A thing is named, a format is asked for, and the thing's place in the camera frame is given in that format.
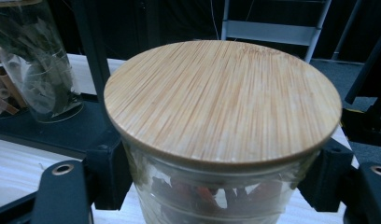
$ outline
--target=hole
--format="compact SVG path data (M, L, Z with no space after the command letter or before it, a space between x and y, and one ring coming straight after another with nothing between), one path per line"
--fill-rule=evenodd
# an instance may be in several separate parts
M74 169L73 164L63 164L53 169L52 173L54 175L65 175L68 174Z
M372 171L374 171L377 175L381 175L381 166L372 166Z

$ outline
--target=glass container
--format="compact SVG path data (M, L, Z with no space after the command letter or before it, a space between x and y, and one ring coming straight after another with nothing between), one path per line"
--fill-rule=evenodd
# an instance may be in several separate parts
M279 50L204 40L126 61L105 88L147 223L276 223L341 100Z
M83 107L64 45L43 0L0 1L0 61L39 122Z

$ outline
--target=glass jar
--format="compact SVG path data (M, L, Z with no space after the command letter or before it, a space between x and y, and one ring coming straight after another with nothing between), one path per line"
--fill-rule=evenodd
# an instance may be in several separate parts
M164 224L276 223L317 155L270 169L230 173L186 168L125 146L144 219Z
M0 1L0 61L39 122L83 107L71 64L43 0Z

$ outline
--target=metal rack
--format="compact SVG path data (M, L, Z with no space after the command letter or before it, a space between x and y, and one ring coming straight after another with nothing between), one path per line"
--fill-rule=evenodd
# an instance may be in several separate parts
M310 63L330 4L331 0L324 1L316 26L308 27L252 21L231 21L229 20L230 0L225 0L221 39L226 40L227 37L233 37L307 46L304 60Z

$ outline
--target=round lid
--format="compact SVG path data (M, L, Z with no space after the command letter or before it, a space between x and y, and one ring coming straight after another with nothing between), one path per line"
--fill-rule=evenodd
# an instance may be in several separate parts
M106 110L130 144L188 167L239 169L300 159L337 127L330 81L287 53L232 41L158 47L106 83Z

